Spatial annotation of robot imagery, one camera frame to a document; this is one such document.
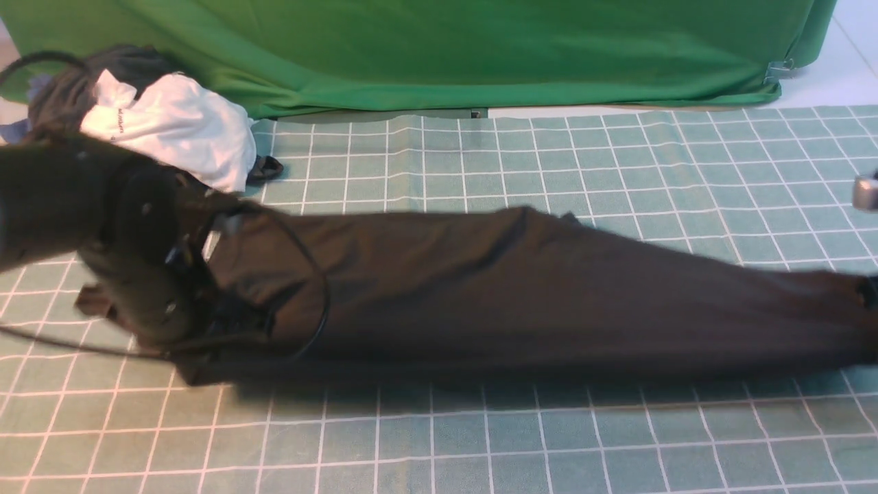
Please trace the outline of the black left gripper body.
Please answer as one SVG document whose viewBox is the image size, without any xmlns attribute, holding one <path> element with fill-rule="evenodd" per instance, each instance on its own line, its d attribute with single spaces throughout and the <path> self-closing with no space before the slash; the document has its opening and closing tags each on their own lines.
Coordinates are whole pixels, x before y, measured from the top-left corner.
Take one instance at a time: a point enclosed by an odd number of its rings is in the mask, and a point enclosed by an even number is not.
<svg viewBox="0 0 878 494">
<path fill-rule="evenodd" d="M 78 251 L 96 281 L 75 301 L 155 351 L 210 351 L 259 344 L 272 333 L 267 307 L 219 287 L 198 249 L 186 241 L 149 245 L 120 240 Z"/>
</svg>

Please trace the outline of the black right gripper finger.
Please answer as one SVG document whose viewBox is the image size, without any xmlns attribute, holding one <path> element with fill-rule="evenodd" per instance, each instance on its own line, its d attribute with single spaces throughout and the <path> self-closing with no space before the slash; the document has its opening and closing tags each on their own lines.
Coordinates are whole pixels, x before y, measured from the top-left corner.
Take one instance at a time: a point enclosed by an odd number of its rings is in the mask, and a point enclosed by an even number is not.
<svg viewBox="0 0 878 494">
<path fill-rule="evenodd" d="M 858 294 L 866 309 L 877 309 L 877 275 L 866 276 L 858 285 Z"/>
</svg>

